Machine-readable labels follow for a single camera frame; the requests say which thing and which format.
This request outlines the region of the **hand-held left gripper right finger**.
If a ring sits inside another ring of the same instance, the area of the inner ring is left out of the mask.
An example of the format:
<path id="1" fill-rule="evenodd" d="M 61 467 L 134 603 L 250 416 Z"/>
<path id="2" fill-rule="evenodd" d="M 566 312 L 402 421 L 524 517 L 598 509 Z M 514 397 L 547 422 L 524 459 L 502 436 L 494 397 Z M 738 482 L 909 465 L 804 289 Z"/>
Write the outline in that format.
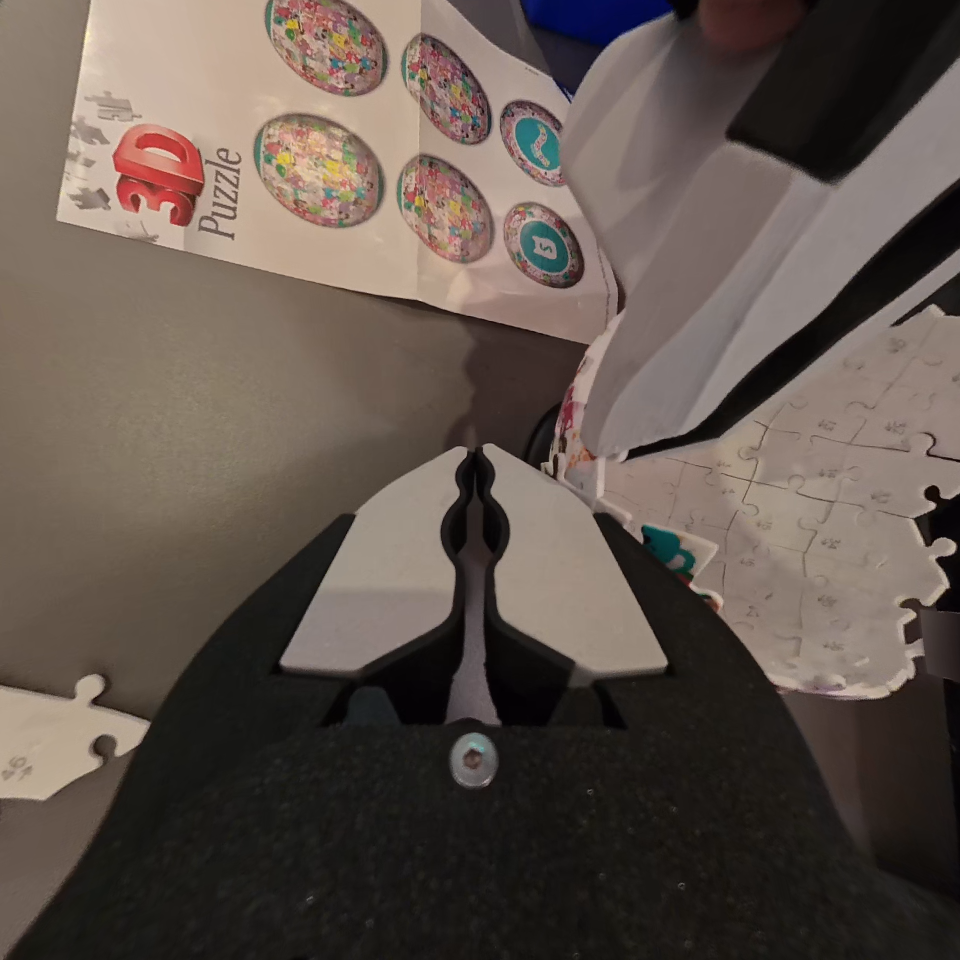
<path id="1" fill-rule="evenodd" d="M 548 722 L 569 690 L 659 676 L 667 657 L 592 511 L 493 444 L 478 450 L 486 681 L 501 722 Z"/>

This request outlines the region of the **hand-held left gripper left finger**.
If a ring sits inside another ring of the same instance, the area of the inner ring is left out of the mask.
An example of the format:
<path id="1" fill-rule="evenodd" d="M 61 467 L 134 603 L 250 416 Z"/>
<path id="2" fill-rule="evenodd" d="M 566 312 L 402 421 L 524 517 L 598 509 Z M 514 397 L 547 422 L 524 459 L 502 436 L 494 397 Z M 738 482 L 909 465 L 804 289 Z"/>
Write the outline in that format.
<path id="1" fill-rule="evenodd" d="M 368 499 L 279 668 L 382 689 L 402 722 L 444 722 L 464 654 L 459 554 L 473 493 L 474 452 L 455 447 Z"/>

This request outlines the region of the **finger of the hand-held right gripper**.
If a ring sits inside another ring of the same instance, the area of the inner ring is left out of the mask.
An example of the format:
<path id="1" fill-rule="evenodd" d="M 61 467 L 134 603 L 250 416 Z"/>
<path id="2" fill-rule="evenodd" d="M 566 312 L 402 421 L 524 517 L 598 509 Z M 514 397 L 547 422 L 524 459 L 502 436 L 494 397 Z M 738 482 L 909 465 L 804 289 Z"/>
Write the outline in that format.
<path id="1" fill-rule="evenodd" d="M 916 284 L 891 254 L 958 186 L 958 83 L 937 82 L 834 183 L 734 140 L 703 163 L 629 294 L 582 415 L 611 458 L 679 441 L 881 267 L 875 315 Z"/>

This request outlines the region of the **black round ball stand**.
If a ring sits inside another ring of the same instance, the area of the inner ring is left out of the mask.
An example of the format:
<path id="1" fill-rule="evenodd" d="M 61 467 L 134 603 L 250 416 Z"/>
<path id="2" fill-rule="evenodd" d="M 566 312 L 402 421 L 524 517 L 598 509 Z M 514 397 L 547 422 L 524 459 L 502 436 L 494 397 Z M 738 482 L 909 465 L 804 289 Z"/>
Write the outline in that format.
<path id="1" fill-rule="evenodd" d="M 549 408 L 536 422 L 526 440 L 521 459 L 535 470 L 539 471 L 550 458 L 562 406 L 562 402 L 558 402 Z"/>

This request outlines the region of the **colourful puzzle ball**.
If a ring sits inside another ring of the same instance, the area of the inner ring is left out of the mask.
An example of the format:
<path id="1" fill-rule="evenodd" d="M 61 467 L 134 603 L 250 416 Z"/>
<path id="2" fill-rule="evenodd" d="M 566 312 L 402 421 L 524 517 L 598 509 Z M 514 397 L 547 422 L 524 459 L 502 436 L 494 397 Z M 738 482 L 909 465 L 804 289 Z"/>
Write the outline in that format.
<path id="1" fill-rule="evenodd" d="M 912 680 L 905 605 L 932 606 L 958 559 L 958 533 L 928 543 L 920 518 L 929 489 L 958 506 L 959 319 L 929 306 L 722 438 L 604 460 L 581 426 L 617 326 L 587 349 L 543 471 L 717 606 L 781 690 L 878 700 Z"/>

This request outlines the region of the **puzzle piece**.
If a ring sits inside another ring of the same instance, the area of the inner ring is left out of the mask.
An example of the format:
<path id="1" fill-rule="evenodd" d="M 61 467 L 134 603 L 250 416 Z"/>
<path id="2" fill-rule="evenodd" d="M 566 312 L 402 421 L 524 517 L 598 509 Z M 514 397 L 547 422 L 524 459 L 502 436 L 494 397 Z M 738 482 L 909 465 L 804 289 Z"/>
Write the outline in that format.
<path id="1" fill-rule="evenodd" d="M 70 697 L 1 686 L 1 799 L 43 802 L 99 769 L 102 737 L 120 758 L 138 748 L 150 723 L 99 705 L 101 675 L 81 677 Z"/>

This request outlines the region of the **puzzle instruction leaflet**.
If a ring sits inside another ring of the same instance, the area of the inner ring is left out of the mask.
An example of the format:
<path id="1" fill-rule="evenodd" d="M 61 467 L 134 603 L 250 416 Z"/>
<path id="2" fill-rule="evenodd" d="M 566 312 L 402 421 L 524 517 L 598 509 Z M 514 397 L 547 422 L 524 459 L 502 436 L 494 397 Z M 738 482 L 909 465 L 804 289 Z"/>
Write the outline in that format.
<path id="1" fill-rule="evenodd" d="M 91 2 L 59 221 L 587 344 L 569 101 L 451 2 Z"/>

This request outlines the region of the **person's right hand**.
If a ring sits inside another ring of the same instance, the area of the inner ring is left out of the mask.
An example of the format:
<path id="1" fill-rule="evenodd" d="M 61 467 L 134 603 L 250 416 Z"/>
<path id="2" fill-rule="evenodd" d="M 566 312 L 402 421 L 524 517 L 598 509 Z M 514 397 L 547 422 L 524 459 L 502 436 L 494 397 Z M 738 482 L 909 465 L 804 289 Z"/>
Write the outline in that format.
<path id="1" fill-rule="evenodd" d="M 783 42 L 809 10 L 807 1 L 700 1 L 697 19 L 712 45 L 746 54 Z"/>

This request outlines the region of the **blue plastic bin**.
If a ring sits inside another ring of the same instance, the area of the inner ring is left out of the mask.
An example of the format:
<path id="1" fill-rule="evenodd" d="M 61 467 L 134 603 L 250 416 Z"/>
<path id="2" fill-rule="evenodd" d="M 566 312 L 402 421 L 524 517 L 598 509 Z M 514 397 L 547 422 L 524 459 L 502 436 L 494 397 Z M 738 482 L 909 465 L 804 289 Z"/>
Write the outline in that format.
<path id="1" fill-rule="evenodd" d="M 668 1 L 521 1 L 529 22 L 571 40 L 607 46 L 642 25 L 668 16 Z"/>

